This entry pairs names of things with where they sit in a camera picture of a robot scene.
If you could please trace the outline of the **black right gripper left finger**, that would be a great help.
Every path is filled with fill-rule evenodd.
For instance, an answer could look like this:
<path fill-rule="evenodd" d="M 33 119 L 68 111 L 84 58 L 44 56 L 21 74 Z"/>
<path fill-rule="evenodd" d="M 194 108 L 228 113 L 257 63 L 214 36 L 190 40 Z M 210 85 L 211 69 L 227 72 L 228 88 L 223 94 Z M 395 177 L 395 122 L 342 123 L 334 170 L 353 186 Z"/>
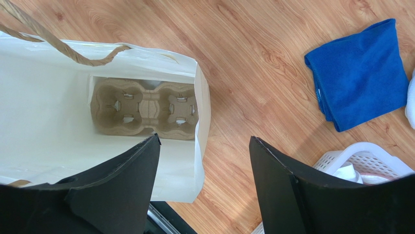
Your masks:
<path fill-rule="evenodd" d="M 153 135 L 55 184 L 0 188 L 3 234 L 142 234 L 159 162 Z"/>

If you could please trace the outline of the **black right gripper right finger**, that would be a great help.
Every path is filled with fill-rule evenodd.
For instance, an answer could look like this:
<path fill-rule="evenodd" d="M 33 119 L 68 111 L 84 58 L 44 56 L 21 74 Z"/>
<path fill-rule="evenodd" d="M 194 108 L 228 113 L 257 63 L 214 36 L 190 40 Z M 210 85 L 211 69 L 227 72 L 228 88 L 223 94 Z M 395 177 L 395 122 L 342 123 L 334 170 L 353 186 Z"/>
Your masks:
<path fill-rule="evenodd" d="M 267 234 L 412 234 L 415 177 L 363 185 L 318 171 L 253 136 L 249 153 Z"/>

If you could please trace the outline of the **single cardboard cup carrier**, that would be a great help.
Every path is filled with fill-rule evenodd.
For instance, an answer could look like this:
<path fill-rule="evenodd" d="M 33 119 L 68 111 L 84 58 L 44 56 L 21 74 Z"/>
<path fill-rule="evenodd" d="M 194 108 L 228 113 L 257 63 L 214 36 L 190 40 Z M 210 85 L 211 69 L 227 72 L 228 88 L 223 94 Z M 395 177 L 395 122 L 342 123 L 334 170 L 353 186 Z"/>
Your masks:
<path fill-rule="evenodd" d="M 95 127 L 103 134 L 135 136 L 152 129 L 162 138 L 191 140 L 199 120 L 192 84 L 162 82 L 146 89 L 137 80 L 107 78 L 91 100 Z"/>

